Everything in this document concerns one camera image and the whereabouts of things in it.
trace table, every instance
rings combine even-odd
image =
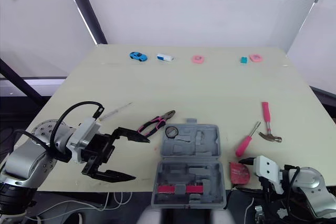
[[[132,60],[129,53],[146,54],[146,62]],[[174,56],[159,61],[156,54]],[[258,53],[263,62],[240,63],[242,56]],[[203,64],[191,62],[193,55],[205,56]],[[299,76],[286,54],[270,47],[186,48],[135,45],[99,45],[65,80],[28,130],[47,119],[56,119],[71,105],[85,100],[102,103],[106,112],[126,103],[130,106],[104,121],[100,132],[112,133],[118,126],[137,129],[156,115],[175,109],[171,123],[216,124],[220,130],[226,189],[230,189],[229,162],[237,161],[235,148],[257,121],[266,131],[261,102],[268,101],[274,135],[282,143],[271,143],[255,134],[243,157],[265,155],[284,164],[311,166],[320,171],[327,185],[336,185],[333,166],[336,126],[308,85]],[[96,107],[82,106],[65,119],[77,127]],[[107,183],[81,174],[84,164],[58,162],[39,187],[43,191],[151,191],[156,165],[161,160],[163,131],[151,143],[135,143],[122,137],[115,141],[107,164],[111,169],[136,176],[135,180]],[[250,188],[260,188],[252,176]]]

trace screwdriver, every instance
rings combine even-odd
[[[244,139],[244,141],[239,145],[238,149],[236,150],[236,156],[241,157],[244,154],[244,151],[246,150],[248,144],[252,140],[253,133],[258,129],[261,122],[257,122],[256,126],[254,126],[251,133]]]

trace gray tool case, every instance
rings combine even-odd
[[[168,138],[168,127],[178,130]],[[152,206],[159,208],[223,208],[226,205],[217,125],[167,124],[157,165]]]

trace pink hammer handle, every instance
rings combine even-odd
[[[263,107],[265,122],[269,123],[271,121],[271,115],[269,114],[268,102],[262,102],[261,105]]]
[[[246,150],[248,144],[252,140],[251,136],[247,136],[244,141],[239,145],[238,149],[236,150],[236,156],[241,157],[244,154],[244,151]]]

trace pink object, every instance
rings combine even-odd
[[[194,55],[192,58],[193,63],[202,64],[203,61],[204,61],[204,56],[201,56],[201,55]]]
[[[175,186],[159,186],[157,187],[158,194],[174,194],[175,193]]]
[[[261,106],[263,107],[264,120],[267,125],[267,133],[270,134],[271,133],[271,127],[270,127],[271,115],[268,109],[268,102],[262,102]]]
[[[269,109],[268,109],[268,102],[262,102],[261,106],[263,107],[265,122],[269,123],[271,121],[271,115],[270,115]]]
[[[244,151],[246,150],[248,144],[252,140],[252,137],[247,136],[244,141],[239,145],[238,149],[236,150],[236,156],[241,157],[244,154]]]
[[[234,185],[245,185],[250,180],[250,172],[243,164],[230,163],[230,178]]]
[[[175,194],[175,186],[158,186],[158,194]],[[186,186],[186,194],[202,194],[203,186]]]
[[[262,56],[259,55],[259,54],[253,54],[253,55],[249,55],[250,56],[250,60],[253,61],[253,62],[261,62],[263,59],[262,59]]]
[[[186,186],[187,194],[202,194],[203,186]]]

